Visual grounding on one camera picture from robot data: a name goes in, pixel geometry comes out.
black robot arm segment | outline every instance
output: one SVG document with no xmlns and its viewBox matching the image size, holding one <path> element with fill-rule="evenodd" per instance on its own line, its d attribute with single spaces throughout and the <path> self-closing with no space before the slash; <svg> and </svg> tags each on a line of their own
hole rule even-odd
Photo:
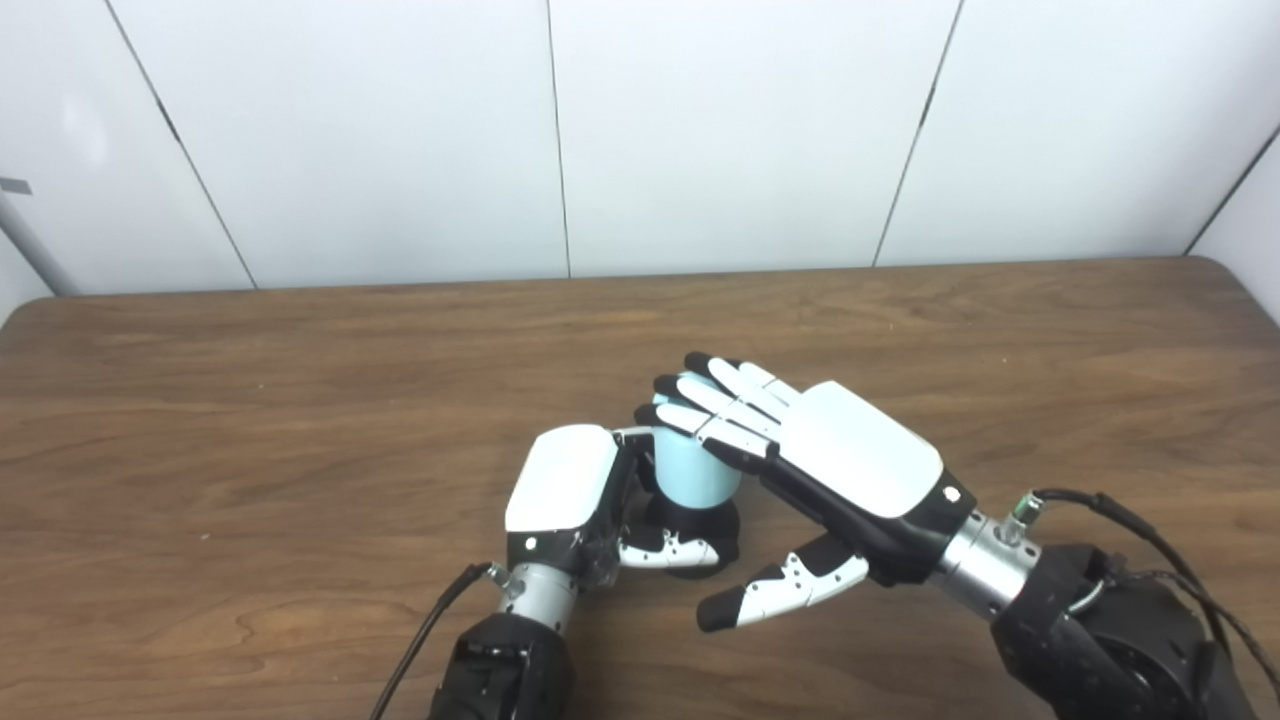
<svg viewBox="0 0 1280 720">
<path fill-rule="evenodd" d="M 1093 546 L 1044 547 L 991 634 L 1009 674 L 1062 720 L 1257 717 L 1230 659 L 1174 592 Z"/>
<path fill-rule="evenodd" d="M 554 720 L 564 714 L 573 680 L 559 633 L 520 615 L 493 614 L 458 638 L 428 717 Z"/>
<path fill-rule="evenodd" d="M 1111 496 L 1101 492 L 1091 495 L 1073 489 L 1043 488 L 1033 491 L 1027 500 L 1029 501 L 1030 498 L 1038 498 L 1041 502 L 1071 502 L 1088 507 L 1093 512 L 1102 515 L 1139 538 L 1149 542 L 1162 556 L 1165 556 L 1165 560 L 1174 566 L 1174 570 L 1178 570 L 1183 578 L 1187 578 L 1197 588 L 1203 589 L 1199 578 L 1196 577 L 1196 571 L 1192 570 L 1190 565 L 1183 560 L 1183 556 L 1179 555 L 1171 544 L 1169 544 L 1169 541 L 1161 537 L 1160 532 L 1156 530 L 1151 523 L 1143 520 L 1140 515 L 1116 502 Z M 1204 602 L 1201 603 L 1201 609 L 1204 611 L 1204 620 L 1208 623 L 1210 632 L 1213 634 L 1213 641 L 1222 646 L 1224 653 L 1230 656 L 1231 647 L 1226 639 L 1226 632 L 1222 629 L 1222 621 L 1219 619 L 1217 610 Z"/>
<path fill-rule="evenodd" d="M 476 580 L 484 577 L 492 570 L 493 565 L 489 562 L 481 562 L 479 565 L 468 565 L 462 574 L 458 575 L 453 583 L 440 594 L 440 600 L 435 602 L 435 607 L 428 612 L 426 619 L 422 620 L 422 626 L 419 628 L 417 634 L 408 643 L 408 650 L 404 651 L 404 657 L 396 664 L 396 670 L 392 671 L 392 676 L 387 680 L 387 685 L 383 688 L 381 694 L 378 696 L 378 702 L 374 703 L 372 712 L 369 714 L 370 720 L 379 720 L 384 712 L 387 712 L 387 706 L 392 701 L 392 696 L 396 693 L 396 688 L 399 687 L 402 679 L 404 679 L 404 673 L 408 671 L 408 666 L 413 664 L 413 659 L 422 650 L 422 644 L 426 643 L 426 635 L 430 634 L 431 628 L 440 619 L 440 615 L 448 610 L 449 605 L 462 594 L 468 587 L 471 587 Z"/>
</svg>

wood grain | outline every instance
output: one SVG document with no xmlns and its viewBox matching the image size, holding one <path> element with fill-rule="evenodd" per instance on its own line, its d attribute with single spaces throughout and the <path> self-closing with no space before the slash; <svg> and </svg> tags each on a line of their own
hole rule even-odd
<svg viewBox="0 0 1280 720">
<path fill-rule="evenodd" d="M 1280 652 L 1280 332 L 1206 260 L 97 297 L 0 332 L 0 716 L 362 717 L 444 584 L 500 556 L 532 438 L 627 423 L 692 348 L 844 382 L 989 512 L 1124 498 Z M 582 600 L 573 717 L 1048 716 L 932 588 L 699 634 L 699 597 L 815 534 L 754 483 L 740 505 L 721 578 Z M 1075 510 L 1039 532 L 1156 561 Z M 392 717 L 492 602 L 447 615 Z"/>
</svg>

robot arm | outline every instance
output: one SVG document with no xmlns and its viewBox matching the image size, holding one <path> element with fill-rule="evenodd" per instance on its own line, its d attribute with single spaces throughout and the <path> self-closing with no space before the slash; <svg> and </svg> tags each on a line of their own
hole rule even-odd
<svg viewBox="0 0 1280 720">
<path fill-rule="evenodd" d="M 991 623 L 1007 671 L 1062 719 L 1254 717 L 1225 646 L 1151 573 L 1093 546 L 1025 537 L 1044 498 L 992 520 L 933 446 L 842 386 L 799 392 L 750 363 L 696 352 L 685 364 L 716 387 L 659 377 L 657 391 L 690 407 L 646 405 L 636 419 L 758 474 L 827 530 L 704 600 L 704 630 L 819 602 L 863 577 L 929 582 Z M 1184 589 L 1207 600 L 1196 582 Z"/>
<path fill-rule="evenodd" d="M 575 678 L 564 632 L 580 593 L 612 584 L 620 566 L 721 562 L 705 541 L 625 523 L 645 436 L 567 425 L 538 437 L 507 505 L 511 571 L 488 571 L 498 606 L 458 638 L 431 720 L 561 717 Z"/>
</svg>

black cable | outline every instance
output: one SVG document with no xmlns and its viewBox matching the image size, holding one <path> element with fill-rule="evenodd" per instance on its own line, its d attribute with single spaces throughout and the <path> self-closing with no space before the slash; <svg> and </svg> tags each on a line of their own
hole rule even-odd
<svg viewBox="0 0 1280 720">
<path fill-rule="evenodd" d="M 462 594 L 462 591 L 471 587 L 472 583 L 484 577 L 493 566 L 492 562 L 480 562 L 477 565 L 467 565 L 466 570 L 458 575 L 458 579 L 453 580 L 449 587 L 444 588 L 440 593 L 440 600 L 435 601 L 435 607 L 426 614 L 426 619 L 422 620 L 422 626 L 417 629 L 417 634 L 408 643 L 408 650 L 404 651 L 404 657 L 401 657 L 396 670 L 392 671 L 392 676 L 387 680 L 387 687 L 383 688 L 383 694 L 378 696 L 378 702 L 374 703 L 374 711 L 369 714 L 369 720 L 380 720 L 383 712 L 387 711 L 387 705 L 392 701 L 392 694 L 396 693 L 396 688 L 399 682 L 404 679 L 404 673 L 408 671 L 408 666 L 413 664 L 413 659 L 417 657 L 417 652 L 422 650 L 422 643 L 426 642 L 426 635 L 435 626 L 435 621 L 440 619 L 445 609 L 453 603 L 454 600 Z"/>
<path fill-rule="evenodd" d="M 1226 618 L 1226 621 L 1235 630 L 1235 634 L 1240 635 L 1240 642 L 1248 648 L 1249 655 L 1258 661 L 1262 666 L 1262 673 L 1266 674 L 1267 680 L 1271 683 L 1271 692 L 1276 694 L 1276 702 L 1280 702 L 1280 671 L 1276 670 L 1275 664 L 1267 656 L 1267 651 L 1262 648 L 1262 643 L 1258 642 L 1253 633 L 1244 625 L 1239 618 L 1231 614 L 1228 609 L 1222 607 L 1222 603 L 1213 600 L 1204 588 L 1199 584 L 1193 583 L 1190 578 L 1185 578 L 1178 573 L 1170 573 L 1169 570 L 1143 570 L 1140 573 L 1130 573 L 1124 575 L 1125 580 L 1140 580 L 1146 578 L 1157 578 L 1161 580 L 1169 580 L 1176 584 L 1184 593 L 1194 597 L 1201 605 L 1210 605 L 1219 615 Z"/>
<path fill-rule="evenodd" d="M 1093 512 L 1116 523 L 1155 546 L 1155 548 L 1165 556 L 1165 560 L 1174 566 L 1174 570 L 1176 570 L 1179 575 L 1194 584 L 1201 593 L 1204 593 L 1204 585 L 1199 582 L 1199 578 L 1192 570 L 1192 566 L 1183 560 L 1183 556 L 1174 550 L 1174 546 L 1169 544 L 1169 542 L 1160 536 L 1156 527 L 1144 520 L 1142 515 L 1138 515 L 1133 510 L 1120 505 L 1120 502 L 1111 496 L 1102 492 L 1093 495 L 1062 488 L 1034 489 L 1032 491 L 1032 495 L 1046 502 L 1060 501 L 1083 505 Z M 1225 652 L 1228 657 L 1231 657 L 1231 646 L 1228 643 L 1226 630 L 1222 628 L 1222 620 L 1219 618 L 1217 607 L 1210 602 L 1201 602 L 1199 605 L 1201 610 L 1204 612 L 1204 621 L 1208 623 L 1208 630 L 1213 635 L 1213 642 L 1222 646 L 1222 652 Z"/>
</svg>

robot finger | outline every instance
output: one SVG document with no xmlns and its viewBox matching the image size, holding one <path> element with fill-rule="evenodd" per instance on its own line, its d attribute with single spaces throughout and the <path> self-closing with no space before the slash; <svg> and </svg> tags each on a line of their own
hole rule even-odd
<svg viewBox="0 0 1280 720">
<path fill-rule="evenodd" d="M 708 414 L 741 425 L 755 434 L 777 441 L 782 428 L 777 420 L 759 410 L 730 397 L 717 388 L 708 387 L 694 378 L 682 375 L 659 375 L 653 382 L 659 395 L 684 400 Z"/>
<path fill-rule="evenodd" d="M 680 533 L 654 525 L 627 527 L 618 538 L 623 568 L 704 568 L 719 562 L 719 553 L 704 539 L 682 541 Z"/>
<path fill-rule="evenodd" d="M 745 363 L 735 365 L 723 357 L 714 357 L 705 352 L 690 352 L 685 356 L 686 368 L 714 380 L 727 395 L 746 402 L 774 421 L 781 421 L 783 415 L 786 415 L 788 404 L 781 396 L 765 389 L 756 382 L 758 379 L 763 379 L 760 373 L 768 374 L 768 372 L 758 365 L 751 365 L 751 370 L 742 373 L 740 365 L 745 365 Z M 787 391 L 790 391 L 790 396 L 795 396 L 795 391 L 786 386 L 786 383 L 781 387 L 786 388 L 782 391 L 782 395 L 788 395 Z"/>
<path fill-rule="evenodd" d="M 698 603 L 698 626 L 704 633 L 737 628 L 808 607 L 840 594 L 867 578 L 867 561 L 829 533 L 791 552 L 782 565 L 771 565 L 742 587 Z"/>
<path fill-rule="evenodd" d="M 723 418 L 669 402 L 641 405 L 636 409 L 637 423 L 671 428 L 692 437 L 718 460 L 744 473 L 758 475 L 777 452 L 773 443 L 751 430 Z"/>
<path fill-rule="evenodd" d="M 741 363 L 737 366 L 737 372 L 742 374 L 746 379 L 760 386 L 774 397 L 785 402 L 788 407 L 795 405 L 796 400 L 800 398 L 800 392 L 787 383 L 778 379 L 773 373 L 765 370 L 764 368 L 756 365 L 755 363 Z"/>
</svg>

